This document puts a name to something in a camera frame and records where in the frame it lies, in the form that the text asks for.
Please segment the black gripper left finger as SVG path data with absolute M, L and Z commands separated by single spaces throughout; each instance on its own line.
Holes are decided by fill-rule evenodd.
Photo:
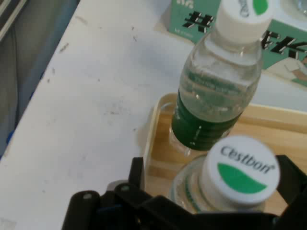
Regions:
M 132 159 L 127 181 L 103 195 L 93 190 L 75 193 L 69 202 L 64 230 L 156 230 L 158 224 L 140 205 L 151 199 L 144 191 L 142 157 Z

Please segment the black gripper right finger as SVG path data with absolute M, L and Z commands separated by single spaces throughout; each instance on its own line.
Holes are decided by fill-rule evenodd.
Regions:
M 275 230 L 307 228 L 307 175 L 285 155 L 277 156 L 280 182 L 277 191 L 287 207 L 276 220 Z

